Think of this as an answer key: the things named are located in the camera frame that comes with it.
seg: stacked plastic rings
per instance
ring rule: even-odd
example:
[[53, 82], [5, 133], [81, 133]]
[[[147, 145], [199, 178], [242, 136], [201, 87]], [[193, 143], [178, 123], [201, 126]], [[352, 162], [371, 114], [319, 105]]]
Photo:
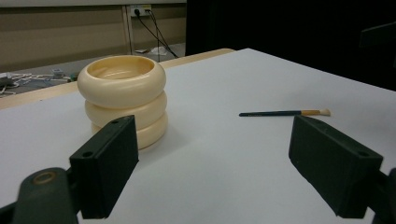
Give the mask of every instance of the stacked plastic rings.
[[138, 148], [154, 144], [168, 123], [165, 83], [163, 67], [145, 57], [112, 56], [85, 66], [78, 75], [78, 90], [92, 132], [113, 119], [134, 115]]

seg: gray desk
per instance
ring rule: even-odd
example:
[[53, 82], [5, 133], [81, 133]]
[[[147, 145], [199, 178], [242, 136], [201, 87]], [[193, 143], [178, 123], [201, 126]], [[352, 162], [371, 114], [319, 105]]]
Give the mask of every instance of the gray desk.
[[[288, 157], [292, 117], [244, 111], [329, 108], [316, 117], [396, 167], [396, 93], [252, 49], [165, 69], [169, 124], [140, 152], [111, 216], [80, 223], [371, 223], [342, 219]], [[0, 206], [29, 174], [69, 167], [91, 136], [84, 99], [66, 95], [0, 110]]]

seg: wall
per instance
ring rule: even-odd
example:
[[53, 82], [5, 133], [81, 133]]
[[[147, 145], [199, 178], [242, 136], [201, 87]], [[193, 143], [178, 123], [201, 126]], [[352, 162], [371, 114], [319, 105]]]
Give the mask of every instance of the wall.
[[[185, 4], [152, 11], [169, 45], [185, 42]], [[149, 17], [142, 21], [155, 31]], [[156, 47], [145, 29], [127, 6], [0, 8], [0, 72]]]

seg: power cord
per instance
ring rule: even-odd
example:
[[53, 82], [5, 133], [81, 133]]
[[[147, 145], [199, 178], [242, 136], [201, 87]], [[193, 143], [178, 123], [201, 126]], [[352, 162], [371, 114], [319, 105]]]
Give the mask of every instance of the power cord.
[[[155, 25], [155, 27], [156, 27], [157, 35], [155, 35], [154, 33], [152, 33], [152, 32], [150, 31], [150, 29], [147, 27], [147, 25], [146, 25], [145, 23], [143, 23], [143, 21], [142, 21], [141, 18], [140, 18], [140, 11], [139, 11], [139, 9], [135, 9], [135, 10], [134, 10], [134, 14], [136, 15], [136, 17], [139, 19], [139, 21], [142, 23], [142, 25], [143, 25], [144, 27], [146, 27], [146, 29], [157, 39], [157, 43], [161, 43], [161, 44], [163, 45], [163, 47], [164, 47], [168, 52], [170, 52], [175, 58], [178, 58], [178, 56], [170, 49], [169, 45], [166, 43], [165, 39], [163, 38], [163, 34], [161, 33], [160, 28], [159, 28], [158, 25], [157, 25], [157, 21], [155, 20], [155, 17], [154, 17], [154, 14], [152, 13], [152, 11], [149, 10], [149, 9], [146, 9], [146, 12], [148, 12], [148, 13], [150, 14], [150, 17], [151, 17], [151, 19], [152, 19], [153, 22], [154, 22], [154, 25]], [[158, 34], [161, 35], [163, 41], [161, 41], [161, 39], [158, 37]]]

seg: floor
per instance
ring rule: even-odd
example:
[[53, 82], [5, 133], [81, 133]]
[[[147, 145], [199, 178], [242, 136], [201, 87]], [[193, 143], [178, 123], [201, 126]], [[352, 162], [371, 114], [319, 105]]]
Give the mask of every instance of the floor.
[[[173, 53], [167, 51], [163, 47], [159, 47], [154, 49], [139, 49], [134, 52], [134, 55], [148, 57], [156, 62], [172, 60], [175, 59], [176, 56], [184, 57], [184, 43], [171, 45], [169, 48]], [[7, 73], [8, 77], [11, 77], [15, 81], [13, 85], [0, 86], [0, 97], [7, 97], [13, 94], [40, 90], [76, 81], [78, 73], [82, 68], [101, 58], [104, 57], [9, 72]]]

